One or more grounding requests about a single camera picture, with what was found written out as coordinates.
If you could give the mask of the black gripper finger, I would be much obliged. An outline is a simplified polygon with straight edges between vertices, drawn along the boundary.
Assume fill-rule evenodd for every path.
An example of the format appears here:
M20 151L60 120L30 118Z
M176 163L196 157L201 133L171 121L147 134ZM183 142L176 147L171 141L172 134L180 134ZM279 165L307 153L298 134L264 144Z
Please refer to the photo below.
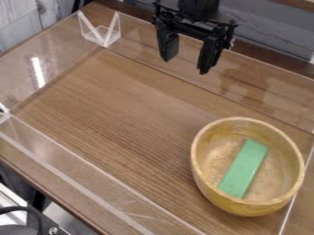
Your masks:
M160 58L168 62L179 51L179 36L164 23L156 24L156 42Z
M216 65L216 61L223 51L223 41L215 37L207 37L201 44L201 50L197 60L197 69L200 74L207 74Z

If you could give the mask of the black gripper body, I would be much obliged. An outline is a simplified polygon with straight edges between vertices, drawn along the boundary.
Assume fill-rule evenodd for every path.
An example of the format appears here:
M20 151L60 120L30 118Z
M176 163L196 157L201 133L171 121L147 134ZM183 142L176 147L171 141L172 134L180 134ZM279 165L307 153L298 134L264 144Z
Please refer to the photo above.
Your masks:
M238 24L219 12L219 0L155 0L153 7L157 39L171 41L181 33L199 40L232 40Z

